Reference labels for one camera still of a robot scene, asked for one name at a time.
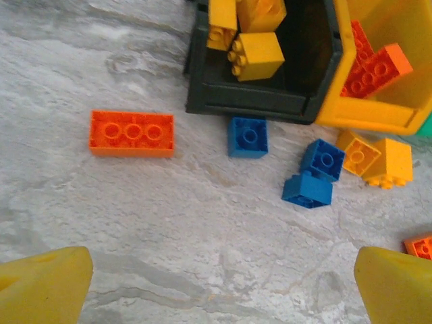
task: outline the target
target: blue lego brick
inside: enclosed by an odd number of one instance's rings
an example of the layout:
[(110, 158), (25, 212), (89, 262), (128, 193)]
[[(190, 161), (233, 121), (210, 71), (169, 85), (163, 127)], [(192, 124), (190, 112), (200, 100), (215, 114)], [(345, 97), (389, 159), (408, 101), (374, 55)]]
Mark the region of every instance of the blue lego brick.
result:
[(259, 159), (269, 152), (265, 119), (234, 117), (228, 126), (228, 156)]
[(304, 171), (285, 181), (282, 200), (311, 209), (330, 205), (332, 192), (332, 183)]
[(338, 181), (344, 159), (344, 151), (319, 139), (307, 147), (300, 163), (300, 172), (310, 171), (316, 178)]

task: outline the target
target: marble floor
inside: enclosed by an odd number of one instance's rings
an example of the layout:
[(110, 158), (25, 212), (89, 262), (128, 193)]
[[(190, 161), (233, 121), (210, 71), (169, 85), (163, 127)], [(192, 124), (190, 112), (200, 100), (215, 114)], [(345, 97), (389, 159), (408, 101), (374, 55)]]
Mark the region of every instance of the marble floor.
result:
[[(330, 207), (280, 199), (308, 143), (336, 130), (269, 122), (270, 153), (226, 155), (226, 120), (184, 111), (184, 0), (0, 1), (0, 261), (89, 248), (80, 324), (368, 323), (361, 246), (432, 230), (431, 141), (415, 181), (343, 172)], [(172, 113), (172, 159), (96, 158), (91, 109)]]

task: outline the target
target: black plastic bin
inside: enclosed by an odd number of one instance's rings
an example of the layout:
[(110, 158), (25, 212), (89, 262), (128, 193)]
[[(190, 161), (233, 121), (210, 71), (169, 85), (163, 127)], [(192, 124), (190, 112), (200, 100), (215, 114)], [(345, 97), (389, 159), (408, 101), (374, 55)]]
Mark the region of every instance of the black plastic bin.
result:
[(333, 1), (285, 0), (288, 14), (276, 30), (285, 63), (271, 79), (250, 82), (232, 75), (227, 52), (207, 48), (208, 0), (194, 2), (186, 111), (313, 123), (342, 57)]

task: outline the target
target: red lego brick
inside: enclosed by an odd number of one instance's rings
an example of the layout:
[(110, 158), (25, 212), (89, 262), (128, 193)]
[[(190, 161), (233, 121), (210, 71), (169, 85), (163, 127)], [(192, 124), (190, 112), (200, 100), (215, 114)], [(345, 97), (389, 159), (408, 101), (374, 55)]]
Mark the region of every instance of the red lego brick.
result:
[(357, 50), (357, 56), (354, 65), (360, 65), (373, 55), (373, 49), (360, 22), (358, 20), (351, 21), (351, 27)]
[(172, 157), (174, 116), (94, 110), (88, 146), (105, 157)]
[(412, 66), (400, 46), (388, 45), (351, 70), (341, 96), (366, 98), (410, 72)]
[(406, 252), (415, 257), (432, 260), (432, 233), (404, 240)]

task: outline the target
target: white marble surface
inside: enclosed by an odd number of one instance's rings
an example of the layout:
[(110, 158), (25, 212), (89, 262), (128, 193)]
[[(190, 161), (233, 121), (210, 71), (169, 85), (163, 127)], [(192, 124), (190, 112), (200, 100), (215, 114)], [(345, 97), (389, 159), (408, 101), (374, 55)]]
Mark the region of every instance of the white marble surface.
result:
[[(386, 192), (346, 172), (330, 207), (280, 199), (319, 126), (269, 123), (270, 153), (226, 155), (226, 121), (184, 112), (184, 0), (0, 1), (0, 261), (87, 246), (81, 324), (368, 323), (364, 245), (432, 230), (431, 142), (415, 182)], [(173, 159), (100, 159), (91, 109), (173, 113)]]

